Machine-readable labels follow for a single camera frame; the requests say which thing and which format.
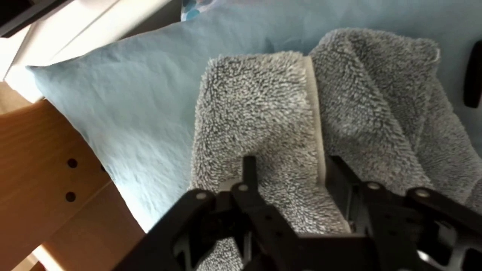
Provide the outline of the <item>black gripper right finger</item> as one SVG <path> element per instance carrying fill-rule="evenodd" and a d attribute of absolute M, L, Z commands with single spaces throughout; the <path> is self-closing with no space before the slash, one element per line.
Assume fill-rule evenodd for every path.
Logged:
<path fill-rule="evenodd" d="M 348 221 L 340 271 L 482 271 L 482 216 L 426 186 L 402 195 L 326 159 L 326 189 Z"/>

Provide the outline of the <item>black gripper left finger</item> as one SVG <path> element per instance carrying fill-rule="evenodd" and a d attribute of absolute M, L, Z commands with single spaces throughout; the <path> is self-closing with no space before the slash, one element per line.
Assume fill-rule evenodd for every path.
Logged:
<path fill-rule="evenodd" d="M 233 237 L 242 271 L 295 271 L 296 234 L 257 191 L 256 158 L 242 159 L 229 191 L 185 192 L 114 271 L 195 271 L 220 239 Z"/>

